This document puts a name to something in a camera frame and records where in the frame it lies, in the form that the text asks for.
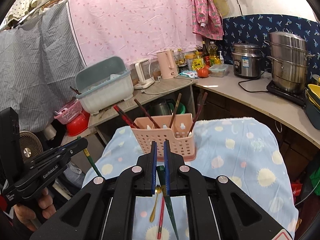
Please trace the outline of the person's left hand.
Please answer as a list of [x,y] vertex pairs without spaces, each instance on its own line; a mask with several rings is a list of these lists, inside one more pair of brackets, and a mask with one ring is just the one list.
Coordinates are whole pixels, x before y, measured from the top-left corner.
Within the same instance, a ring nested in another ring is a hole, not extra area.
[[31,232],[35,232],[37,227],[34,221],[37,219],[37,213],[41,213],[40,217],[49,219],[56,213],[56,208],[53,204],[53,198],[45,187],[41,191],[41,195],[37,200],[28,203],[27,206],[16,204],[14,213],[19,222],[21,222]]

